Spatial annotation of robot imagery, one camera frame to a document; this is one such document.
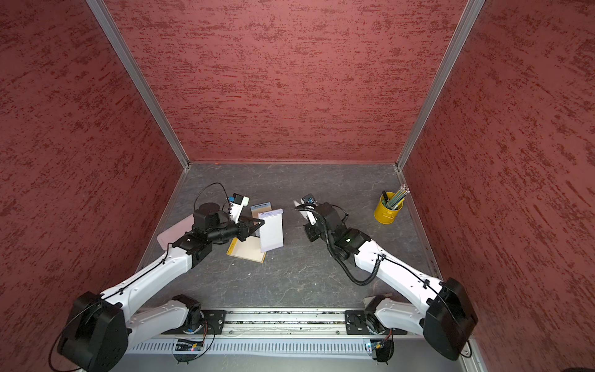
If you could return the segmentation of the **blue memo pad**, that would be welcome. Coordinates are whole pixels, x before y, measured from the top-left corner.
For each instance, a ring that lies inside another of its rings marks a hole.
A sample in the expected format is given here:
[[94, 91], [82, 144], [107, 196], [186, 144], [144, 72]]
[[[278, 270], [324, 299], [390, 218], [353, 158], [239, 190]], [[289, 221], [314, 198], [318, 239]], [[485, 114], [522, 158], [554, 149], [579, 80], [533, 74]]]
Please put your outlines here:
[[264, 202], [250, 207], [251, 215], [255, 219], [259, 218], [260, 213], [270, 212], [271, 210], [272, 206], [270, 202]]

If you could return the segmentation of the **yellow memo pad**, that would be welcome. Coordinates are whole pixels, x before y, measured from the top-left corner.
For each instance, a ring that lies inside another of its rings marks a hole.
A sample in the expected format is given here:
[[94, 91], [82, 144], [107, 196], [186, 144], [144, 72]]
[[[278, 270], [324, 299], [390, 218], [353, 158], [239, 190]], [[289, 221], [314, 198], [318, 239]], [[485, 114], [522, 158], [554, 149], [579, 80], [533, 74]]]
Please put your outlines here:
[[245, 241], [234, 238], [226, 254], [257, 263], [263, 263], [266, 257], [266, 253], [261, 251], [259, 237], [248, 237]]

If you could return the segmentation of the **purple memo pad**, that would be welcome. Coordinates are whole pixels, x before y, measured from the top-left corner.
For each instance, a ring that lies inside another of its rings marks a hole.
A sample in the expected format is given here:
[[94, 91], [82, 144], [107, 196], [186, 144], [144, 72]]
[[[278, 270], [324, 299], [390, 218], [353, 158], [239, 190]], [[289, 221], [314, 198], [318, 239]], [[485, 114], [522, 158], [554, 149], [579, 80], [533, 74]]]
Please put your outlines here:
[[266, 253], [283, 247], [283, 210], [276, 209], [268, 212], [261, 212], [258, 217], [264, 221], [263, 226], [259, 229], [260, 250], [263, 253]]

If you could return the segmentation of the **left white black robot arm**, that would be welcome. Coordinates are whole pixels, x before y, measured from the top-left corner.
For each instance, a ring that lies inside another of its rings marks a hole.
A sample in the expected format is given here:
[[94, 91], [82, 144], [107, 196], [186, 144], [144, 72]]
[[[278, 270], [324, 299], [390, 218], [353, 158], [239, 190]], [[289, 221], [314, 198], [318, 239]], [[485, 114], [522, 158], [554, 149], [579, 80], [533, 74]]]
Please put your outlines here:
[[236, 203], [230, 212], [205, 203], [162, 232], [157, 240], [164, 252], [153, 263], [119, 285], [100, 294], [88, 291], [74, 301], [51, 352], [84, 371], [109, 371], [128, 350], [166, 331], [206, 336], [209, 323], [195, 299], [181, 294], [147, 311], [141, 307], [203, 262], [213, 246], [244, 241], [264, 226], [264, 220], [243, 215], [242, 210]]

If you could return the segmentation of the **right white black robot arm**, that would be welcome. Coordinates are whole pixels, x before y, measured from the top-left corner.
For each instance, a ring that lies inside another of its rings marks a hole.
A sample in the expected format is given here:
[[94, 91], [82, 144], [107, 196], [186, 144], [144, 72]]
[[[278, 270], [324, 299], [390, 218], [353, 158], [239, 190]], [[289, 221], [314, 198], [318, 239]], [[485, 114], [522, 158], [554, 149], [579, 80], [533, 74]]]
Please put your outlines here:
[[389, 254], [369, 235], [347, 227], [332, 204], [296, 202], [294, 207], [307, 220], [308, 239], [322, 240], [351, 282], [362, 287], [380, 279], [406, 299], [401, 304], [387, 296], [373, 298], [365, 311], [370, 331], [399, 329], [423, 336], [430, 347], [451, 361], [469, 350], [479, 319], [460, 282], [453, 278], [442, 281]]

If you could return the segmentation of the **yellow pen cup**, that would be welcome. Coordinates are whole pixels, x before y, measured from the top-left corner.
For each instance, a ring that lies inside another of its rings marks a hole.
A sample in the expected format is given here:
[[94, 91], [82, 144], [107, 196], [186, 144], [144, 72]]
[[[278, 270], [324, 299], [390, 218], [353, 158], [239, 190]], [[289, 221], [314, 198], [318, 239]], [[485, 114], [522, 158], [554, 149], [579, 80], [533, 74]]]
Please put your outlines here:
[[381, 196], [377, 204], [377, 207], [373, 213], [373, 216], [376, 219], [376, 221], [378, 221], [378, 223], [390, 225], [395, 221], [399, 212], [401, 212], [401, 209], [403, 209], [403, 206], [404, 201], [401, 201], [401, 203], [396, 207], [396, 209], [389, 209], [384, 204], [384, 196]]

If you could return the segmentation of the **bundle of pencils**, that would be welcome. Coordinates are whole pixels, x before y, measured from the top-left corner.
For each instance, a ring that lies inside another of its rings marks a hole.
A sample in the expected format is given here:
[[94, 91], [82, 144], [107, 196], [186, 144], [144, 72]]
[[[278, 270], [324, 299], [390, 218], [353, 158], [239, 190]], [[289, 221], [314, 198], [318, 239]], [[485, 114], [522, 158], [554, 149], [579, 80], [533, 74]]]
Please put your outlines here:
[[393, 193], [392, 196], [388, 195], [386, 191], [382, 191], [381, 203], [389, 210], [396, 210], [398, 206], [403, 202], [405, 197], [410, 194], [410, 189], [406, 184], [402, 184], [399, 189]]

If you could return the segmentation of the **pink pencil case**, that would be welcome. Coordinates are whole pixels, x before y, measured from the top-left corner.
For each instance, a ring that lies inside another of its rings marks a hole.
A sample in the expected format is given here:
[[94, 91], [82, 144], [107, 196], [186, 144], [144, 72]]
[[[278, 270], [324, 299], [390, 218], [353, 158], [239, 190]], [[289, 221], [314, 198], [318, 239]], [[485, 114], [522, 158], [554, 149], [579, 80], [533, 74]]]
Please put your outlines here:
[[170, 243], [174, 243], [175, 241], [183, 237], [184, 234], [191, 231], [193, 223], [194, 217], [193, 215], [189, 215], [188, 217], [179, 221], [169, 229], [166, 229], [164, 230], [164, 232], [160, 233], [157, 236], [156, 240], [159, 243], [162, 250], [166, 251]]

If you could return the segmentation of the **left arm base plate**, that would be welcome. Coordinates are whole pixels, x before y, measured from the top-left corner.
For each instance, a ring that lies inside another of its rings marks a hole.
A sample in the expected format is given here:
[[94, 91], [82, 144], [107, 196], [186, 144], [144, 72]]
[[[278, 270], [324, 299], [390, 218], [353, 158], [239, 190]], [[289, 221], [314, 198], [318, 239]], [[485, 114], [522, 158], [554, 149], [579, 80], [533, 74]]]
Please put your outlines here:
[[201, 316], [198, 323], [194, 325], [183, 324], [182, 326], [167, 330], [164, 335], [186, 335], [201, 336], [204, 333], [209, 335], [221, 335], [226, 322], [226, 310], [201, 310]]

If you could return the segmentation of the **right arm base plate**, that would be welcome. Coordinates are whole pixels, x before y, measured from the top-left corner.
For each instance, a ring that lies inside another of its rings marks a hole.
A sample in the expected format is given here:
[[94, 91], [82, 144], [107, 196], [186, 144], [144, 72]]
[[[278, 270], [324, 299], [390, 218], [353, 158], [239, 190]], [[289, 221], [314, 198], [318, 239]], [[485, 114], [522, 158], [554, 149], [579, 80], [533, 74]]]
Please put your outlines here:
[[408, 334], [407, 331], [401, 329], [389, 330], [364, 310], [346, 310], [344, 315], [346, 334], [349, 336], [388, 336], [389, 333], [394, 336], [404, 336]]

